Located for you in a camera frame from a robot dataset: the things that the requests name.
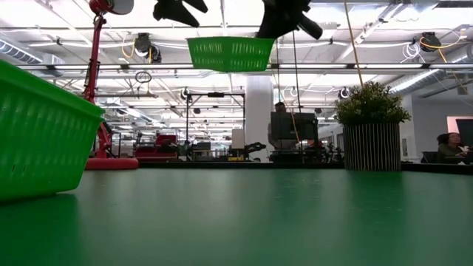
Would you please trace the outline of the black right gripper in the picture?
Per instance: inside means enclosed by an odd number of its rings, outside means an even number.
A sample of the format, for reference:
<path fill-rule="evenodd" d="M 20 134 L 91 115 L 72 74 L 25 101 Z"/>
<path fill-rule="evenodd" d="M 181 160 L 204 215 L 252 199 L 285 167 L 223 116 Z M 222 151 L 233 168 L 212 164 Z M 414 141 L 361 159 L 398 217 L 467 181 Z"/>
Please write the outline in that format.
<path fill-rule="evenodd" d="M 284 35 L 280 23 L 275 21 L 282 18 L 291 24 L 299 25 L 308 35 L 319 40 L 323 35 L 323 29 L 314 21 L 310 20 L 303 12 L 310 10 L 310 0 L 263 0 L 264 15 L 257 38 L 278 38 Z"/>

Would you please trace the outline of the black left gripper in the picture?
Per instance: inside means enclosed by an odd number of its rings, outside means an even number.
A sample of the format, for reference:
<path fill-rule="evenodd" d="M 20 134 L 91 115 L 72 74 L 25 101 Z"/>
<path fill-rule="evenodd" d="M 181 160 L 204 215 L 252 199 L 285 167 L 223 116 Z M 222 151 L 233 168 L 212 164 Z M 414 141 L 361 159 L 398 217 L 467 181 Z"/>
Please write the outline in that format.
<path fill-rule="evenodd" d="M 203 0 L 183 0 L 193 8 L 202 13 L 208 12 L 208 7 Z M 200 23 L 178 0 L 157 0 L 154 6 L 153 17 L 159 21 L 161 19 L 171 19 L 186 24 L 190 27 L 199 27 Z"/>

